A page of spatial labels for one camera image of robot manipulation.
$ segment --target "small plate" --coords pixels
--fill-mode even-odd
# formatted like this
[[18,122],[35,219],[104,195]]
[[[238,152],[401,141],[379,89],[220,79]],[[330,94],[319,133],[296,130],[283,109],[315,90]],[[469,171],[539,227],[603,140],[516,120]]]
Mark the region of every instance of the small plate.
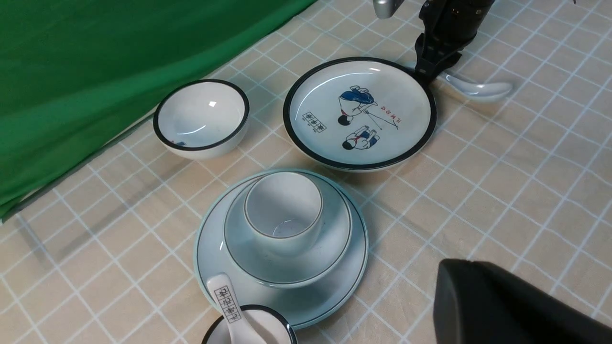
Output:
[[327,318],[348,301],[364,275],[369,244],[361,213],[357,210],[354,201],[342,192],[338,184],[309,171],[283,171],[296,171],[317,176],[333,185],[349,204],[351,217],[355,220],[351,242],[345,256],[334,271],[304,288],[276,289],[256,283],[231,262],[223,240],[223,221],[227,210],[249,181],[274,171],[262,172],[247,178],[226,191],[212,205],[196,234],[193,263],[196,279],[202,292],[217,310],[220,309],[211,298],[203,281],[224,272],[234,282],[238,303],[259,304],[274,309],[282,314],[294,329],[301,329]]
[[225,220],[225,244],[234,262],[245,273],[275,288],[311,284],[340,261],[351,239],[351,216],[338,191],[321,178],[308,175],[323,196],[323,228],[313,247],[297,256],[278,256],[258,247],[244,215],[246,186],[231,205]]
[[322,64],[289,90],[283,120],[311,158],[336,169],[372,171],[415,154],[436,126],[436,105],[414,72],[376,58]]

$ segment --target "green cloth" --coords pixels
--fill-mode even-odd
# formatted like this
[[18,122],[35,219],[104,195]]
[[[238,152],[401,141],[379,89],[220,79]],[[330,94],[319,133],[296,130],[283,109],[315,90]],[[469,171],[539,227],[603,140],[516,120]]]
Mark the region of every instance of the green cloth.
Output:
[[0,218],[314,1],[0,3]]

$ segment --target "teacup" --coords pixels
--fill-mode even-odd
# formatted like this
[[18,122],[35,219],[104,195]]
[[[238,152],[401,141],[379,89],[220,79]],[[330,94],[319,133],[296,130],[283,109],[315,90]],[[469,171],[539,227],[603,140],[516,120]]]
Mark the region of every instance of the teacup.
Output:
[[244,202],[257,243],[281,256],[298,255],[312,247],[323,225],[322,211],[323,197],[317,185],[295,172],[261,178]]

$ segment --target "white ceramic bowl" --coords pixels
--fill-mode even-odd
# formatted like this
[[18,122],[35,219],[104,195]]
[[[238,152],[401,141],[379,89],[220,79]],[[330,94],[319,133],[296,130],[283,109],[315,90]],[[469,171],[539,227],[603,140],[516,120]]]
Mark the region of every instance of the white ceramic bowl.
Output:
[[297,256],[315,243],[321,232],[323,196],[307,176],[271,173],[253,184],[244,214],[259,244],[281,256]]
[[[262,305],[244,305],[240,309],[266,344],[297,344],[291,325],[275,310]],[[232,344],[230,330],[222,316],[208,329],[202,344]]]
[[153,116],[157,138],[173,153],[192,160],[226,154],[244,138],[248,100],[223,80],[198,80],[168,94]]

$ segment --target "white plate with black rim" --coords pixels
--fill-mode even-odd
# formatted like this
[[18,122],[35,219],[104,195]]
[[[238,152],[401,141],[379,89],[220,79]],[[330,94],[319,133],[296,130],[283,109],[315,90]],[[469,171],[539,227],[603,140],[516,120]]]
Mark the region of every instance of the white plate with black rim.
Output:
[[[296,171],[310,174],[328,182],[345,199],[351,210],[353,233],[348,248],[334,270],[302,288],[277,289],[262,285],[240,270],[230,259],[223,235],[223,222],[235,197],[249,185],[269,173]],[[364,275],[367,263],[368,235],[364,218],[355,202],[342,188],[329,178],[305,170],[265,171],[251,176],[230,187],[204,216],[196,234],[193,250],[195,275],[204,296],[219,310],[211,298],[204,281],[223,272],[227,274],[236,290],[239,304],[258,304],[282,314],[294,329],[314,325],[338,310],[351,297]]]
[[376,58],[319,65],[289,90],[289,137],[331,168],[375,171],[415,154],[436,126],[436,103],[414,71]]

